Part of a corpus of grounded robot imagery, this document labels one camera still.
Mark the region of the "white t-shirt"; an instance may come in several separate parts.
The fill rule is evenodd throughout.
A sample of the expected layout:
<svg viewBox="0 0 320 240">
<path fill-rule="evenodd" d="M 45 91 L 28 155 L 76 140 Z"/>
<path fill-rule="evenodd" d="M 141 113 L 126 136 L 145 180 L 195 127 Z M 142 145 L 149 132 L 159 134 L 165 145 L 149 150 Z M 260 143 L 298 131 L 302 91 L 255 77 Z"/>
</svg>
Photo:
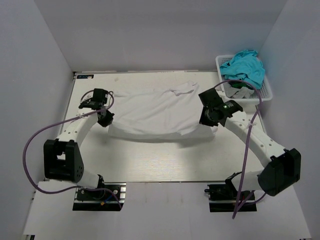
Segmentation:
<svg viewBox="0 0 320 240">
<path fill-rule="evenodd" d="M 200 124 L 202 88 L 188 81 L 170 88 L 116 91 L 109 137 L 132 142 L 211 140 L 218 127 Z"/>
</svg>

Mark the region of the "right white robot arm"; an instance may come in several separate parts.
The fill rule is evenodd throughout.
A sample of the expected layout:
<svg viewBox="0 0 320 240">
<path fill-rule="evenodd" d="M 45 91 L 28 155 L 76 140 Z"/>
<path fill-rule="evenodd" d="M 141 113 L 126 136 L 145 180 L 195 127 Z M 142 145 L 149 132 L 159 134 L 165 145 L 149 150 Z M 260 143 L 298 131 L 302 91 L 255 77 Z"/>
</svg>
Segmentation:
<svg viewBox="0 0 320 240">
<path fill-rule="evenodd" d="M 243 108 L 234 100 L 224 102 L 214 88 L 199 94 L 203 105 L 200 124 L 221 125 L 234 133 L 260 161 L 261 171 L 234 173 L 225 180 L 226 195 L 236 200 L 244 191 L 264 191 L 276 196 L 300 180 L 301 154 L 288 150 L 254 126 Z"/>
</svg>

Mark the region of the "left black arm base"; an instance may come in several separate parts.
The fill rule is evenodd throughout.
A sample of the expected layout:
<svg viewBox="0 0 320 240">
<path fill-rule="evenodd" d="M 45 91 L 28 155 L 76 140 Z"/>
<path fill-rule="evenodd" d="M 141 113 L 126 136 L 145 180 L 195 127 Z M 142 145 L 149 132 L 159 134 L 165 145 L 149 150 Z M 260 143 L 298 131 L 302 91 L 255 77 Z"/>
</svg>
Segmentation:
<svg viewBox="0 0 320 240">
<path fill-rule="evenodd" d="M 104 183 L 103 190 L 88 191 L 77 188 L 73 201 L 73 211 L 119 212 L 126 198 L 125 182 Z"/>
</svg>

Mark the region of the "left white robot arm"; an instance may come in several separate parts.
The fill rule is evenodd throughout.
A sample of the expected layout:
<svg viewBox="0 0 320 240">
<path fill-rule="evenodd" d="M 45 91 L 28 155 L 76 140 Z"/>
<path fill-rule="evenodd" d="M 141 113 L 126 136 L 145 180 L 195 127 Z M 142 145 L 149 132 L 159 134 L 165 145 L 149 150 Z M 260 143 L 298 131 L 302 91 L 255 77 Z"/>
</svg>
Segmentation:
<svg viewBox="0 0 320 240">
<path fill-rule="evenodd" d="M 67 128 L 56 139 L 44 143 L 44 175 L 47 179 L 88 188 L 88 193 L 96 200 L 105 196 L 106 187 L 100 184 L 101 176 L 85 169 L 80 147 L 95 124 L 103 128 L 111 125 L 114 114 L 109 108 L 113 103 L 111 92 L 95 88 L 92 97 L 81 101 L 75 119 Z"/>
</svg>

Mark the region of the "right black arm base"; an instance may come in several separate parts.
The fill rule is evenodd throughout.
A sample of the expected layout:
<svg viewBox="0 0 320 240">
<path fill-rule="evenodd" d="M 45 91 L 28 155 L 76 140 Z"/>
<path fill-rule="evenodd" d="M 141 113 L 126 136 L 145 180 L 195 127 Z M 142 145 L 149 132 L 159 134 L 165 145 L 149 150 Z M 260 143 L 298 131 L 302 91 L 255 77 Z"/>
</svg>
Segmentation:
<svg viewBox="0 0 320 240">
<path fill-rule="evenodd" d="M 209 211 L 211 213 L 231 213 L 236 206 L 237 194 L 228 189 L 224 183 L 207 185 L 204 193 L 208 197 Z M 256 212 L 255 195 L 252 194 L 239 212 Z"/>
</svg>

